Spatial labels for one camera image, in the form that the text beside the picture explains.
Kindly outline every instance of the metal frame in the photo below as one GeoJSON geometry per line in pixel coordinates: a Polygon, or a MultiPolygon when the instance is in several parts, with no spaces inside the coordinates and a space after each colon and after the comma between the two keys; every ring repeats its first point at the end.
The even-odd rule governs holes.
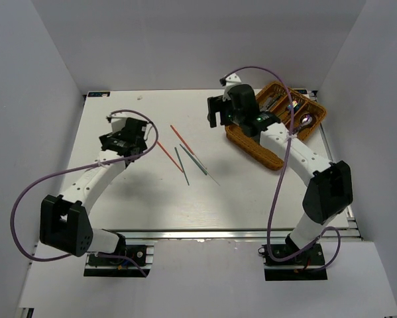
{"type": "MultiPolygon", "coordinates": [[[[347,218],[349,222],[348,229],[339,229],[341,240],[345,242],[362,241],[359,229],[357,228],[356,220],[354,217],[347,218]]],[[[283,244],[286,236],[291,232],[288,230],[272,230],[270,233],[271,242],[276,244],[283,244]]],[[[145,244],[146,248],[146,266],[143,269],[151,269],[154,260],[154,245],[159,240],[196,240],[203,242],[206,240],[229,239],[237,242],[266,242],[267,232],[266,229],[257,230],[190,230],[190,231],[130,231],[130,230],[117,230],[126,238],[127,245],[145,244]]],[[[337,235],[334,231],[327,231],[321,238],[321,242],[335,242],[337,235]]],[[[87,264],[86,258],[85,269],[92,269],[93,266],[87,264]]],[[[114,267],[101,267],[102,269],[114,269],[114,267]]]]}
{"type": "MultiPolygon", "coordinates": [[[[316,95],[314,95],[314,94],[312,96],[309,95],[309,98],[317,103],[316,95]]],[[[326,139],[326,134],[325,134],[325,130],[323,129],[323,125],[320,124],[319,127],[320,127],[320,133],[321,133],[321,136],[322,136],[323,145],[325,146],[326,154],[328,156],[328,159],[333,161],[332,152],[331,152],[331,149],[330,149],[330,147],[328,145],[328,141],[326,139]]],[[[347,213],[347,217],[355,217],[351,207],[347,207],[345,212],[347,213]]]]}
{"type": "Polygon", "coordinates": [[[33,318],[34,308],[17,308],[14,318],[33,318]]]}

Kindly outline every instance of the orange basket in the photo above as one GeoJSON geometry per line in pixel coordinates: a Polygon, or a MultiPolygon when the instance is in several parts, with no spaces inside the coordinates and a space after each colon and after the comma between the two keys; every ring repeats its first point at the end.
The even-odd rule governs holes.
{"type": "MultiPolygon", "coordinates": [[[[301,141],[307,139],[312,132],[320,125],[322,120],[326,117],[326,109],[320,104],[308,99],[306,96],[294,91],[290,88],[291,97],[293,101],[301,103],[302,106],[294,113],[294,128],[300,124],[300,119],[305,114],[311,114],[313,117],[312,123],[301,130],[297,137],[301,141]]],[[[266,110],[266,101],[268,98],[272,98],[274,102],[270,106],[269,110],[276,116],[280,117],[280,120],[289,127],[290,125],[290,114],[286,110],[286,107],[290,104],[286,91],[280,82],[274,81],[263,88],[260,93],[257,94],[256,100],[260,105],[260,110],[266,110]]],[[[263,166],[271,170],[279,170],[282,168],[284,162],[277,157],[273,152],[267,150],[257,144],[253,139],[246,137],[241,128],[237,125],[229,125],[225,127],[226,137],[236,144],[239,148],[244,150],[247,154],[252,156],[255,160],[260,162],[263,166]]]]}

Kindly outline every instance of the white enclosure wall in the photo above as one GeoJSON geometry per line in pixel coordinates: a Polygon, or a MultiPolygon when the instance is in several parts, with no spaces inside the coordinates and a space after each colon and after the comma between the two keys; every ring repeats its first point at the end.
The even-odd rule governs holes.
{"type": "MultiPolygon", "coordinates": [[[[247,64],[320,87],[365,0],[32,0],[82,92],[219,88],[247,64]]],[[[272,77],[242,75],[255,87],[272,77]]]]}
{"type": "MultiPolygon", "coordinates": [[[[82,96],[29,0],[0,0],[0,318],[12,317],[28,261],[11,239],[11,206],[27,184],[62,169],[71,151],[82,96]]],[[[17,217],[22,243],[38,239],[44,183],[17,217]]]]}
{"type": "Polygon", "coordinates": [[[335,158],[352,167],[359,228],[397,302],[397,1],[368,1],[320,90],[335,158]]]}

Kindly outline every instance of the white table surface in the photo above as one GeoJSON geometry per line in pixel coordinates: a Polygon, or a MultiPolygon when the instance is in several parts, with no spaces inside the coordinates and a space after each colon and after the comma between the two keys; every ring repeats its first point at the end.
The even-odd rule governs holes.
{"type": "MultiPolygon", "coordinates": [[[[322,243],[331,258],[337,243],[322,243]]],[[[383,318],[397,315],[376,248],[345,242],[318,282],[265,282],[258,242],[160,241],[148,278],[83,277],[85,256],[37,263],[20,307],[33,318],[383,318]]],[[[41,256],[61,254],[39,245],[41,256]]]]}
{"type": "MultiPolygon", "coordinates": [[[[109,97],[88,97],[69,167],[91,163],[100,150],[98,137],[111,131],[105,117],[117,109],[134,109],[149,116],[160,142],[176,157],[177,146],[191,186],[168,157],[156,147],[131,164],[97,200],[89,216],[104,229],[262,229],[268,219],[279,172],[268,170],[229,142],[223,127],[210,129],[207,98],[222,90],[112,91],[109,97]],[[204,176],[179,147],[173,124],[207,166],[219,187],[204,176]]],[[[154,133],[151,132],[148,144],[154,133]]],[[[307,145],[326,156],[319,130],[307,145]]],[[[67,175],[63,187],[80,173],[67,175]]],[[[273,227],[292,229],[303,214],[306,187],[289,169],[285,175],[273,227]]],[[[345,213],[332,223],[347,227],[345,213]]]]}

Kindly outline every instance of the purple cable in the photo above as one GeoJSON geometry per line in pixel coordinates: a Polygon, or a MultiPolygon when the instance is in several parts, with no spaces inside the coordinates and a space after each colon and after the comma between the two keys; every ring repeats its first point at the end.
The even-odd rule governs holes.
{"type": "Polygon", "coordinates": [[[96,168],[98,167],[100,164],[114,164],[115,162],[120,162],[120,161],[132,161],[132,160],[136,160],[142,156],[145,156],[146,154],[148,154],[156,145],[157,145],[157,141],[158,141],[158,130],[156,125],[145,115],[143,115],[142,113],[139,113],[138,111],[132,111],[130,109],[121,109],[118,111],[112,111],[110,113],[110,115],[114,115],[117,113],[133,113],[136,114],[138,116],[141,116],[142,118],[144,118],[145,120],[147,120],[152,127],[154,128],[155,132],[156,132],[156,140],[154,141],[154,143],[151,145],[150,148],[148,148],[147,150],[145,150],[142,154],[135,154],[134,156],[129,156],[129,157],[125,157],[125,158],[118,158],[118,159],[112,159],[112,160],[107,160],[107,161],[102,161],[101,163],[94,163],[94,164],[87,164],[85,166],[81,166],[81,167],[77,167],[77,168],[72,168],[72,169],[67,169],[67,170],[63,170],[63,171],[59,171],[59,172],[54,172],[53,174],[48,174],[47,176],[41,177],[40,179],[37,179],[36,181],[34,181],[33,183],[29,184],[18,196],[18,198],[15,200],[13,208],[11,209],[11,216],[10,216],[10,229],[11,229],[11,236],[13,237],[14,243],[16,244],[17,248],[19,249],[19,251],[21,252],[21,254],[23,254],[24,256],[26,256],[29,260],[34,260],[35,262],[51,262],[53,260],[61,260],[63,258],[69,257],[71,256],[70,254],[65,254],[65,255],[61,255],[61,256],[57,256],[57,257],[52,257],[52,258],[39,258],[39,257],[35,257],[30,255],[22,246],[21,243],[19,241],[19,238],[17,237],[17,234],[15,232],[15,213],[17,210],[17,207],[20,204],[21,199],[26,195],[26,193],[32,189],[36,184],[39,184],[47,179],[53,178],[53,177],[57,177],[57,176],[61,176],[63,174],[69,174],[71,172],[76,172],[76,171],[80,171],[80,170],[86,170],[86,169],[91,169],[91,168],[96,168]]]}
{"type": "Polygon", "coordinates": [[[130,263],[135,265],[136,268],[138,268],[139,272],[141,272],[141,274],[144,277],[147,277],[146,272],[144,272],[144,270],[132,258],[129,258],[127,256],[109,255],[109,254],[104,254],[104,253],[97,253],[97,256],[98,257],[102,257],[102,258],[118,258],[118,259],[121,259],[121,260],[128,260],[130,263]]]}
{"type": "MultiPolygon", "coordinates": [[[[290,90],[288,89],[288,86],[284,83],[284,81],[279,76],[277,76],[274,72],[272,72],[272,71],[270,71],[270,70],[268,70],[266,68],[262,68],[260,66],[243,66],[242,68],[237,68],[236,70],[233,70],[232,72],[229,72],[227,75],[223,76],[223,79],[226,79],[231,74],[234,74],[234,73],[236,73],[238,71],[241,71],[241,70],[244,70],[244,69],[247,69],[247,68],[254,68],[254,69],[266,71],[266,72],[272,74],[274,77],[276,77],[276,79],[278,81],[280,81],[281,84],[284,86],[286,94],[288,95],[288,99],[290,100],[290,105],[293,105],[292,98],[291,98],[291,93],[290,93],[290,90]]],[[[290,120],[290,128],[289,128],[289,133],[288,133],[289,136],[293,135],[293,130],[294,130],[294,108],[291,107],[291,120],[290,120]]],[[[291,255],[283,257],[283,258],[275,257],[275,255],[273,255],[273,253],[272,253],[272,249],[270,248],[270,232],[272,231],[272,220],[273,220],[273,216],[274,216],[274,212],[275,212],[276,202],[278,201],[278,196],[279,196],[279,193],[280,193],[280,187],[282,185],[282,181],[284,180],[286,167],[287,167],[287,163],[288,163],[288,158],[290,156],[291,141],[292,141],[292,139],[288,138],[287,145],[286,145],[286,150],[285,150],[284,165],[283,165],[282,170],[280,172],[278,184],[276,185],[276,190],[275,190],[275,193],[274,193],[274,196],[273,196],[272,206],[270,207],[269,220],[267,222],[267,238],[266,238],[267,239],[267,247],[268,247],[267,251],[268,251],[269,257],[273,261],[275,261],[275,262],[285,262],[287,260],[290,260],[291,258],[296,257],[297,255],[301,254],[305,250],[308,250],[309,248],[311,248],[317,242],[317,240],[319,240],[320,237],[328,229],[334,230],[337,233],[337,237],[338,237],[338,247],[337,247],[337,250],[336,250],[333,258],[327,264],[323,265],[320,268],[315,269],[314,271],[322,270],[322,269],[327,268],[330,264],[332,264],[332,262],[336,259],[337,255],[339,253],[339,248],[341,246],[341,235],[339,234],[339,231],[335,227],[326,227],[326,228],[324,228],[322,233],[317,238],[315,238],[313,241],[311,241],[309,244],[307,244],[301,250],[298,250],[297,252],[292,253],[291,255]]]]}

